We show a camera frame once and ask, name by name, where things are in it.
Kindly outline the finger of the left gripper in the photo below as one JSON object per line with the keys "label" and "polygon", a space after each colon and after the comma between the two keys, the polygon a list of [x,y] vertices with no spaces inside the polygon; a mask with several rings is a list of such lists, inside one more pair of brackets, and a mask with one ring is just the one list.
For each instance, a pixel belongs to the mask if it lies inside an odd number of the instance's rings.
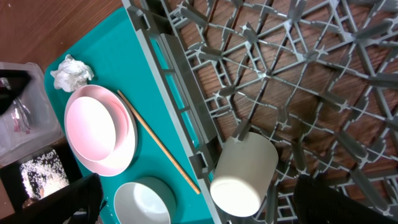
{"label": "finger of the left gripper", "polygon": [[31,76],[25,70],[1,69],[1,115],[24,92],[30,81]]}

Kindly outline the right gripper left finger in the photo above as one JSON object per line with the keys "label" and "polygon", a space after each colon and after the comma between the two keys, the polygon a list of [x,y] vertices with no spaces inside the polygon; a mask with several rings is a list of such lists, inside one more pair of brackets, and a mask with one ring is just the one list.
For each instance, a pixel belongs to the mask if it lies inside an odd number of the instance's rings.
{"label": "right gripper left finger", "polygon": [[1,223],[96,223],[104,207],[98,174],[90,174],[1,219]]}

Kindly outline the rice and food scraps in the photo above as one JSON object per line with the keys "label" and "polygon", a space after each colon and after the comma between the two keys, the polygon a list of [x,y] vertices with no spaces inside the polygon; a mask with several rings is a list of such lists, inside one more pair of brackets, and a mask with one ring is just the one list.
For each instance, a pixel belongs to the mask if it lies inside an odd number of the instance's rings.
{"label": "rice and food scraps", "polygon": [[19,170],[25,191],[32,199],[41,200],[70,183],[54,149],[22,163]]}

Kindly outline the red snack wrapper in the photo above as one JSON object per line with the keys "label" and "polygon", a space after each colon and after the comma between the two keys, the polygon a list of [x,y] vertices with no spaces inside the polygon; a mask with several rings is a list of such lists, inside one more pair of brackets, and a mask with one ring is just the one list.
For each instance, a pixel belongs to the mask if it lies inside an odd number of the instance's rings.
{"label": "red snack wrapper", "polygon": [[30,133],[30,122],[31,122],[31,113],[29,109],[23,104],[21,100],[21,95],[17,97],[13,102],[7,112],[11,113],[12,120],[14,122],[14,131],[15,132],[25,132],[27,134]]}

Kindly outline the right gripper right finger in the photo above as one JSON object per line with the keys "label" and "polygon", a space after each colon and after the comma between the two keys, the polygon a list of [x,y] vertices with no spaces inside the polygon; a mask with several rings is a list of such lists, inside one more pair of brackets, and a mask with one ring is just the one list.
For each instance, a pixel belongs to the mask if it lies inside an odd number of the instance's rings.
{"label": "right gripper right finger", "polygon": [[304,224],[397,223],[307,175],[300,175],[295,185],[294,206]]}

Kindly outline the grey bowl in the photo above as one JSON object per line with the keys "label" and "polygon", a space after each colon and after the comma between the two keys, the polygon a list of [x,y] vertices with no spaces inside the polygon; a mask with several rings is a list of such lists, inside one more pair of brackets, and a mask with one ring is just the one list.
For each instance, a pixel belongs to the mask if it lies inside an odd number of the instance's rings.
{"label": "grey bowl", "polygon": [[169,186],[155,177],[122,184],[113,205],[120,224],[171,224],[177,209]]}

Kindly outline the white cup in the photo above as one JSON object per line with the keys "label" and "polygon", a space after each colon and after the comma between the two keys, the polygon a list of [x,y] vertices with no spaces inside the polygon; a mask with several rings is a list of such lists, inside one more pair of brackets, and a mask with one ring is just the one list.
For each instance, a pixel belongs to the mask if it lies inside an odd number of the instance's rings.
{"label": "white cup", "polygon": [[249,217],[261,207],[277,167],[275,146],[249,132],[243,141],[228,138],[216,165],[210,194],[224,212]]}

